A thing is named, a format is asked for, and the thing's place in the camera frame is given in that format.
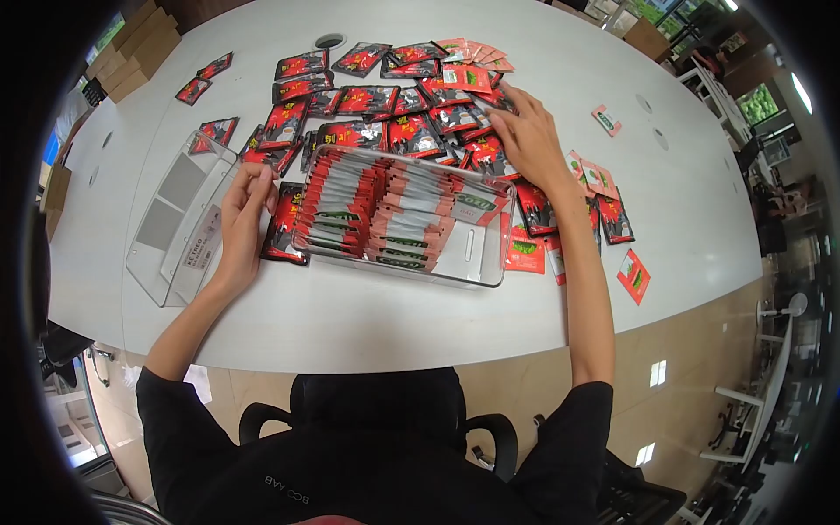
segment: clear plastic organizer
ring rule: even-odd
[[[239,158],[200,131],[166,171],[131,243],[125,267],[159,307],[185,307],[222,244],[222,197]]]
[[[516,188],[510,181],[497,179],[474,171],[466,171],[452,166],[440,165],[426,160],[412,159],[400,155],[392,155],[374,150],[363,150],[334,144],[322,144],[312,154],[309,173],[303,188],[303,201],[306,202],[308,182],[312,179],[312,172],[318,159],[330,152],[341,152],[350,161],[371,162],[373,160],[391,160],[409,166],[412,171],[421,172],[429,176],[442,177],[452,175],[465,182],[489,186],[505,194],[507,202],[499,205],[501,209],[493,209],[496,214],[486,226],[479,226],[459,218],[456,213],[455,226],[444,246],[438,263],[431,272],[387,265],[367,259],[356,259],[349,256],[337,255],[332,250],[319,249],[314,246],[304,247],[299,232],[294,229],[291,245],[300,251],[307,251],[315,259],[320,259],[335,265],[357,268],[359,270],[375,271],[387,275],[405,277],[446,286],[465,289],[495,288],[499,286],[505,275],[507,259],[508,232],[513,220],[513,208],[516,201]],[[459,204],[470,201],[468,190],[462,194],[456,192]]]

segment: oval table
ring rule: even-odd
[[[419,13],[423,5],[430,13]],[[508,53],[506,77],[543,101],[564,151],[603,165],[622,190],[637,241],[603,245],[617,332],[723,296],[761,276],[759,243],[738,164],[714,115],[620,39],[533,0],[326,0],[248,3],[185,34],[152,80],[104,102],[77,135],[64,215],[52,244],[50,318],[147,354],[179,308],[159,308],[125,270],[131,239],[176,152],[202,122],[241,117],[239,150],[271,108],[276,62],[319,36],[406,45],[465,37]],[[190,107],[175,93],[228,51],[233,65]],[[412,85],[336,74],[336,83]],[[605,104],[623,125],[591,116]],[[324,120],[310,118],[306,129]],[[102,142],[111,133],[108,144]],[[299,158],[286,175],[302,181]],[[264,213],[263,225],[268,223]],[[632,247],[652,279],[637,306],[616,274]],[[568,343],[564,286],[507,272],[494,290],[464,291],[314,261],[263,261],[254,285],[213,327],[201,365],[309,373],[423,369],[497,360]]]

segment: hand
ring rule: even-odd
[[[207,287],[232,301],[257,275],[260,266],[262,207],[273,214],[277,205],[277,178],[266,164],[245,162],[222,199],[222,260]]]
[[[505,145],[507,158],[519,173],[544,192],[565,190],[574,181],[563,158],[554,117],[543,103],[527,92],[502,81],[505,92],[516,104],[519,116],[508,111],[489,109],[490,122]]]

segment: tile floor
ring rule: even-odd
[[[738,389],[748,378],[755,341],[755,302],[769,297],[768,277],[658,323],[617,336],[615,400],[608,448],[635,465],[638,451],[656,443],[645,478],[688,494],[689,500],[708,478],[715,462],[697,457],[717,434],[717,414],[727,403],[715,385]],[[104,388],[86,360],[94,406],[106,441],[135,499],[151,501],[152,490],[137,415],[134,382],[144,356],[118,351],[113,363],[98,360],[111,386]],[[664,382],[651,386],[651,365],[664,360]],[[500,412],[517,430],[520,460],[536,443],[533,416],[548,416],[571,385],[567,349],[509,360],[457,367],[468,416]],[[207,408],[238,441],[239,415],[252,402],[288,408],[293,374],[207,368]],[[270,422],[263,434],[286,426]],[[492,455],[485,431],[470,433]]]

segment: right hand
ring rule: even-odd
[[[507,158],[519,174],[544,192],[566,188],[574,177],[565,163],[554,127],[554,117],[529,93],[502,81],[519,115],[488,109],[490,122],[505,145]]]

